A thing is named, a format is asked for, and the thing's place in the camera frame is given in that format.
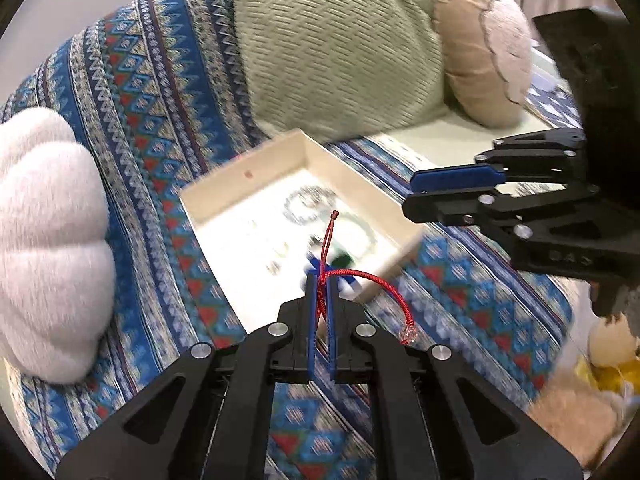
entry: plush toy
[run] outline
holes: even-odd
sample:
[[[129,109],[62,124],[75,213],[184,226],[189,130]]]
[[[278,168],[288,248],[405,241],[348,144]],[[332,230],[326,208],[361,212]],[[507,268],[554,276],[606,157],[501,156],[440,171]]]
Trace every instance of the plush toy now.
[[[625,385],[640,393],[640,339],[631,333],[625,314],[601,319],[589,334],[588,370],[599,390],[619,394]]]
[[[554,374],[531,405],[529,416],[587,469],[619,429],[622,407],[569,370]]]
[[[82,379],[112,314],[108,206],[65,120],[30,108],[0,125],[0,354],[52,383]]]

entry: blue cloth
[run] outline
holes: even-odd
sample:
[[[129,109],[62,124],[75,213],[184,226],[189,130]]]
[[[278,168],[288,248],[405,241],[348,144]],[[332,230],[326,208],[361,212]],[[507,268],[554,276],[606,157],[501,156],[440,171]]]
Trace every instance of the blue cloth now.
[[[191,344],[244,337],[178,199],[264,140],[233,10],[233,0],[136,0],[67,41],[0,107],[2,121],[27,107],[58,111],[94,155],[110,208],[117,288],[94,369],[66,387],[23,376],[14,391],[25,441],[50,471]],[[396,200],[409,192],[413,170],[374,140],[328,148]],[[551,279],[514,272],[473,230],[440,226],[402,278],[418,345],[460,348],[520,405],[535,395],[571,321]],[[368,313],[398,332],[401,314],[384,298]],[[372,446],[366,389],[331,383],[323,348],[312,384],[277,386],[266,478],[367,479]]]

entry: pink plush pillow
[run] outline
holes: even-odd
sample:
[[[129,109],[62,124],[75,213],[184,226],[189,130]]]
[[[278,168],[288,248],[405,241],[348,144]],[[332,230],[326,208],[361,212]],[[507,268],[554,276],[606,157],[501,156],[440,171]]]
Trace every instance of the pink plush pillow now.
[[[436,0],[445,72],[456,98],[491,128],[517,124],[531,84],[531,33],[513,0]]]

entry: clear bead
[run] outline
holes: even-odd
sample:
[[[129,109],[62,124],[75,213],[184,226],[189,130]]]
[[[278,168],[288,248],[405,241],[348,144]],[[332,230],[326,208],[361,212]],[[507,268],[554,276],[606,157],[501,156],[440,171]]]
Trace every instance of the clear bead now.
[[[404,325],[399,332],[400,341],[407,341],[408,344],[418,339],[418,329],[415,325]]]

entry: red string bracelet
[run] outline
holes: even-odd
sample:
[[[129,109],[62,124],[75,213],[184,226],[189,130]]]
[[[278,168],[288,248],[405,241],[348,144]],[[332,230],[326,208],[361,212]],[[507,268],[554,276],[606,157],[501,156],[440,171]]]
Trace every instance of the red string bracelet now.
[[[320,266],[318,271],[318,296],[316,303],[318,304],[318,310],[316,312],[316,317],[320,317],[320,314],[326,319],[326,303],[324,298],[324,293],[326,289],[326,279],[329,276],[358,276],[360,278],[365,278],[367,280],[371,280],[372,282],[377,283],[379,286],[384,288],[400,305],[402,311],[404,312],[404,331],[402,332],[401,343],[404,345],[409,344],[412,340],[415,339],[415,321],[414,317],[409,310],[409,305],[404,300],[402,295],[396,290],[396,288],[391,285],[389,282],[386,282],[379,276],[375,274],[370,274],[369,272],[363,272],[362,270],[354,270],[354,269],[334,269],[326,271],[326,258],[329,252],[329,245],[331,244],[331,238],[334,235],[334,222],[335,219],[338,218],[337,211],[333,211],[331,213],[331,219],[329,220],[329,225],[326,228],[326,233],[324,234],[324,240],[322,241],[322,249],[320,251]]]

